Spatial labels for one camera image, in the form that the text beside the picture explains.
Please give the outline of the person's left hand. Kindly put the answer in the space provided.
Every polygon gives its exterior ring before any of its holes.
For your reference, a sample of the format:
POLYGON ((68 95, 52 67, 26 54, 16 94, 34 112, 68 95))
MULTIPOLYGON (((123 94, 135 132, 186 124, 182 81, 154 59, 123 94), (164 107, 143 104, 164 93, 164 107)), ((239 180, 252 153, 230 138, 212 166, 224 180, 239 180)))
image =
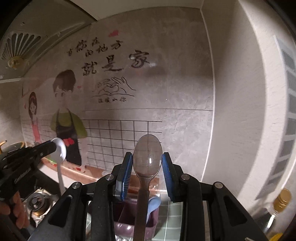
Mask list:
MULTIPOLYGON (((21 201, 20 193, 17 191, 12 198, 14 207, 12 210, 13 216, 16 217, 16 221, 14 223, 19 229, 27 228, 30 224, 25 208, 21 201)), ((8 216, 11 213, 10 207, 3 201, 0 204, 1 214, 8 216)))

